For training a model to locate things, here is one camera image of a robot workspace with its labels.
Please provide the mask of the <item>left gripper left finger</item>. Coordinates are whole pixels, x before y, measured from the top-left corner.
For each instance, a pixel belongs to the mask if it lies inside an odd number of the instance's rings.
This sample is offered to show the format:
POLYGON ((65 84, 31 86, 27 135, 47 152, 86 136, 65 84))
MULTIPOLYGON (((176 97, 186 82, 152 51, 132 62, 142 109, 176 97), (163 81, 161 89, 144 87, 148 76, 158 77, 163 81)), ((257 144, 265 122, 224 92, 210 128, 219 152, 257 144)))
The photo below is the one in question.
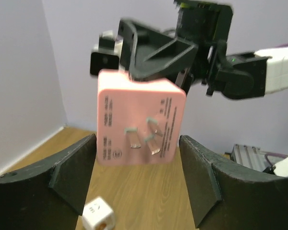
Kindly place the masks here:
POLYGON ((91 134, 0 176, 0 230, 74 230, 95 159, 96 136, 91 134))

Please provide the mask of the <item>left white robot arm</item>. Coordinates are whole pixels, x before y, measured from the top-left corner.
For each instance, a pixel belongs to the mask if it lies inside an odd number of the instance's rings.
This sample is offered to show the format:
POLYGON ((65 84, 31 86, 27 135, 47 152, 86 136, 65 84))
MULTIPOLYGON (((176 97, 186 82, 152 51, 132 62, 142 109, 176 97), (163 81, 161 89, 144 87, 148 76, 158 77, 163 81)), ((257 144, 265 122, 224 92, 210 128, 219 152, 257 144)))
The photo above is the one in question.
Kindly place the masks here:
MULTIPOLYGON (((179 139, 193 221, 201 230, 288 230, 288 156, 259 172, 187 135, 179 139)), ((96 135, 0 176, 0 230, 73 230, 96 158, 96 135)))

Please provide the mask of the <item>pink cube socket adapter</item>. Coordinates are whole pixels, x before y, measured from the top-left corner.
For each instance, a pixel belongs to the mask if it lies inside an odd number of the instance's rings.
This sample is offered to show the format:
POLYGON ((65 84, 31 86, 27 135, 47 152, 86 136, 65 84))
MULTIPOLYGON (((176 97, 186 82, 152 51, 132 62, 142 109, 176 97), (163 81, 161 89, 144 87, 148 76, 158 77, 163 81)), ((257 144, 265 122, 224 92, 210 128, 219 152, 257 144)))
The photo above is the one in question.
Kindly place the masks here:
POLYGON ((98 162, 105 166, 171 162, 185 103, 185 91, 167 79, 136 82, 125 71, 100 71, 98 162))

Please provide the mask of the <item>white cube socket adapter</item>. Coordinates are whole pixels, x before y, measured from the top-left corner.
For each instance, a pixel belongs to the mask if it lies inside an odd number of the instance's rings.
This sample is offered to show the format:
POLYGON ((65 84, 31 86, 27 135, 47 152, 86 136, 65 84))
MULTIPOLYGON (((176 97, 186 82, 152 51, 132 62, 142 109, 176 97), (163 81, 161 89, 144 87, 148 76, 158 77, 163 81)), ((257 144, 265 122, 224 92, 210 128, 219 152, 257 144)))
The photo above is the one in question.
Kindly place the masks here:
POLYGON ((82 223, 85 230, 113 230, 116 217, 112 207, 98 196, 85 204, 82 223))

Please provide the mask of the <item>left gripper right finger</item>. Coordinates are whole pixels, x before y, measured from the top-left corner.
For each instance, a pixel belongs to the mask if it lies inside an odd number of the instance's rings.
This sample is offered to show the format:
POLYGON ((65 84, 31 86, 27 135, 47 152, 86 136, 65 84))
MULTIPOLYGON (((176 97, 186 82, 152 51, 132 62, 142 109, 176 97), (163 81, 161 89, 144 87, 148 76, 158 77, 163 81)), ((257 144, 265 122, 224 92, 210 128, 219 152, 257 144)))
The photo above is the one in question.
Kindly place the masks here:
POLYGON ((288 230, 288 177, 244 167, 187 135, 179 149, 196 228, 288 230))

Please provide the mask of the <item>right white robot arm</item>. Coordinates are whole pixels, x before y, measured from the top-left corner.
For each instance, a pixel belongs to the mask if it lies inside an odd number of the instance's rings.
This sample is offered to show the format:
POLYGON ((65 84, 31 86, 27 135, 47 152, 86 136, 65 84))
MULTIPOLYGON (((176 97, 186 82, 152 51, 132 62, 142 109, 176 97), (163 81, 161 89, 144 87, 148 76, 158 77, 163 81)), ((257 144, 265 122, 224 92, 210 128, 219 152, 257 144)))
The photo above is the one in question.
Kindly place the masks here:
POLYGON ((232 100, 259 98, 288 89, 288 46, 228 55, 233 9, 228 4, 178 0, 174 35, 122 18, 120 64, 135 82, 168 79, 188 92, 207 86, 232 100))

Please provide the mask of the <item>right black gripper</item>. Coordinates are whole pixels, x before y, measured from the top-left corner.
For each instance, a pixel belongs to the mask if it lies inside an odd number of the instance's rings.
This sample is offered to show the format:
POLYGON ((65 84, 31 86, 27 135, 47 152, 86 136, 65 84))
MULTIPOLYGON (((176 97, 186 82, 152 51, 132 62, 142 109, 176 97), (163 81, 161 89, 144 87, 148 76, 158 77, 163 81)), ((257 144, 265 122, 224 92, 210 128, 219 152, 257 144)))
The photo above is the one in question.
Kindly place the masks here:
POLYGON ((120 65, 134 81, 153 81, 190 68, 194 81, 232 100, 265 95, 268 57, 255 52, 227 55, 233 8, 205 0, 177 0, 176 36, 131 18, 121 18, 120 65))

